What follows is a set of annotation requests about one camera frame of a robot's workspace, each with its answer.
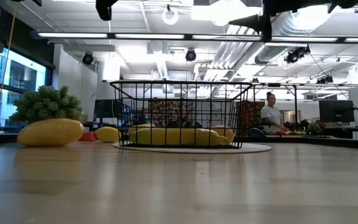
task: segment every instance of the yellow fruit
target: yellow fruit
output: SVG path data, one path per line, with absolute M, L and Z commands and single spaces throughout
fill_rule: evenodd
M 84 126 L 79 121 L 54 118 L 27 125 L 17 135 L 17 142 L 25 146 L 64 146 L 83 134 Z
M 149 128 L 149 127 L 155 127 L 154 124 L 139 124 L 139 125 L 133 125 L 132 127 L 129 128 L 128 130 L 128 135 L 131 135 L 132 133 L 134 133 L 135 131 L 141 130 L 143 128 Z
M 100 141 L 104 142 L 116 142 L 121 137 L 120 132 L 117 128 L 102 127 L 95 131 L 96 136 Z
M 216 131 L 220 136 L 226 137 L 230 143 L 234 140 L 233 130 L 227 126 L 219 125 L 213 126 L 211 130 Z
M 189 145 L 189 146 L 217 146 L 230 144 L 226 137 L 220 136 L 215 131 L 206 129 L 179 129 L 179 128 L 149 128 L 138 130 L 129 136 L 129 140 L 136 144 L 152 145 Z

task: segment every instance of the green plant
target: green plant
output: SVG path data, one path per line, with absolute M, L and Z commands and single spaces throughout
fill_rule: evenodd
M 55 90 L 52 86 L 40 86 L 37 92 L 25 92 L 22 100 L 15 100 L 16 112 L 9 117 L 12 121 L 33 123 L 51 118 L 80 120 L 81 101 L 68 94 L 68 87 Z
M 322 132 L 320 125 L 316 123 L 311 123 L 308 126 L 308 129 L 306 131 L 307 135 L 316 136 Z

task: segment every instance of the red object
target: red object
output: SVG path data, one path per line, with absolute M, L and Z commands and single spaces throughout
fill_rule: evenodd
M 80 141 L 96 141 L 98 137 L 96 137 L 96 133 L 84 133 L 80 138 Z

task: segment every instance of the gray t-shirt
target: gray t-shirt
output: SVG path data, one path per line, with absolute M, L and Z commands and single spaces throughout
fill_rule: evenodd
M 277 124 L 281 123 L 281 114 L 280 114 L 280 110 L 278 110 L 277 107 L 269 107 L 269 106 L 264 106 L 262 108 L 262 111 L 260 112 L 260 115 L 263 118 L 272 118 Z M 264 131 L 266 133 L 270 133 L 270 132 L 275 132 L 275 131 L 280 131 L 280 128 L 276 127 L 276 126 L 264 126 Z

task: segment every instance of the black wire basket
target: black wire basket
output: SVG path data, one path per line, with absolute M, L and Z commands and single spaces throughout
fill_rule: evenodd
M 251 83 L 111 82 L 120 146 L 241 148 Z

